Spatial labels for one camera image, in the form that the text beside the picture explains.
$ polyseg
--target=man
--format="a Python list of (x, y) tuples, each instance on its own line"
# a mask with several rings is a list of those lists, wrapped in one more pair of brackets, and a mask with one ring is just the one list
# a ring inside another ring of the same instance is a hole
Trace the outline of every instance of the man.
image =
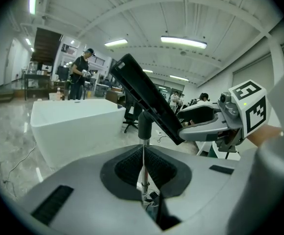
[(176, 112), (178, 102), (179, 102), (179, 93), (175, 92), (170, 96), (170, 104), (169, 104), (174, 113)]
[(71, 78), (71, 89), (70, 89), (70, 99), (75, 100), (81, 99), (82, 91), (81, 85), (84, 84), (83, 70), (88, 70), (88, 58), (95, 56), (93, 49), (87, 49), (83, 56), (78, 57), (72, 64), (72, 78)]
[(109, 87), (112, 86), (112, 83), (109, 81), (108, 77), (105, 77), (105, 80), (102, 82), (103, 85), (107, 85)]
[(181, 94), (180, 95), (180, 99), (179, 99), (179, 102), (178, 102), (178, 105), (177, 105), (177, 110), (176, 110), (176, 114), (182, 109), (182, 106), (183, 106), (183, 97), (184, 97), (184, 94)]
[[(207, 93), (201, 93), (197, 104), (204, 104), (208, 103), (209, 95)], [(190, 120), (189, 125), (194, 124), (193, 120)]]

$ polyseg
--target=desk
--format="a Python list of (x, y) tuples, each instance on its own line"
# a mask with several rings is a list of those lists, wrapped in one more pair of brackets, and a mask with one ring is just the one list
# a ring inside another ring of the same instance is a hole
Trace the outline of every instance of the desk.
[(87, 93), (87, 91), (91, 91), (94, 87), (94, 83), (92, 82), (88, 82), (88, 81), (85, 81), (84, 82), (84, 86), (83, 86), (83, 100), (85, 100), (85, 95)]
[(97, 84), (95, 89), (95, 96), (103, 97), (105, 92), (109, 89), (108, 85)]
[(118, 88), (118, 87), (112, 87), (112, 91), (115, 91), (115, 92), (122, 92), (122, 88)]
[[(37, 88), (29, 88), (29, 79), (38, 80)], [(37, 75), (37, 74), (24, 74), (24, 99), (27, 98), (27, 92), (33, 91), (45, 91), (47, 94), (50, 90), (50, 76), (47, 75)]]
[(116, 91), (107, 91), (105, 99), (117, 104), (120, 97), (124, 96), (124, 93)]
[(66, 85), (66, 81), (54, 81), (54, 87), (56, 90), (57, 88), (61, 88), (61, 89), (66, 89), (67, 88), (67, 85)]

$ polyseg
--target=black t-shirt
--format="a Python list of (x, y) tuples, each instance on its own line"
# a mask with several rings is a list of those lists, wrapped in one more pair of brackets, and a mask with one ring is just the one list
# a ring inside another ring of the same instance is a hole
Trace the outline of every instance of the black t-shirt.
[[(88, 62), (84, 60), (83, 56), (81, 57), (78, 57), (74, 63), (72, 64), (72, 66), (76, 65), (77, 66), (77, 70), (82, 72), (83, 70), (88, 70), (89, 69), (89, 65), (88, 65)], [(74, 82), (80, 78), (83, 78), (81, 75), (78, 75), (76, 73), (73, 73), (73, 76), (72, 76)]]

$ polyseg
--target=floor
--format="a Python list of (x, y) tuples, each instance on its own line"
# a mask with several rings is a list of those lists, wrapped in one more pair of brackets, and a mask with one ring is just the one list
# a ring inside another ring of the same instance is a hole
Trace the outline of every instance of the floor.
[[(11, 183), (4, 183), (8, 172), (32, 150), (35, 140), (30, 128), (30, 116), (33, 102), (36, 99), (13, 99), (10, 103), (0, 104), (0, 189), (2, 192), (17, 201), (24, 196), (33, 186), (54, 173), (57, 169), (49, 168), (39, 147), (15, 168), (9, 176)], [(117, 142), (102, 145), (102, 152), (139, 143), (138, 131), (129, 127), (127, 133), (123, 133), (126, 124), (122, 127), (122, 133)], [(175, 145), (165, 137), (165, 134), (157, 124), (153, 124), (151, 144), (195, 155), (197, 147), (193, 142), (184, 142)], [(152, 180), (150, 188), (157, 191)]]

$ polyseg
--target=white pillar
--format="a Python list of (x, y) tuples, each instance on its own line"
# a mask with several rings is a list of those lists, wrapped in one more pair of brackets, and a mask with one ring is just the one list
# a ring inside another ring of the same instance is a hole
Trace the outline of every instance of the white pillar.
[(52, 81), (55, 81), (57, 67), (60, 65), (60, 61), (61, 61), (61, 58), (62, 58), (62, 53), (61, 53), (62, 46), (63, 46), (63, 41), (60, 43), (58, 50), (57, 50), (57, 53), (56, 53), (54, 66), (53, 66), (53, 70), (52, 70)]
[[(268, 40), (268, 43), (269, 43), (271, 58), (273, 61), (274, 85), (276, 85), (284, 75), (284, 52), (280, 44), (273, 37), (271, 37)], [(277, 127), (281, 126), (274, 108), (272, 108), (271, 110), (268, 124)]]

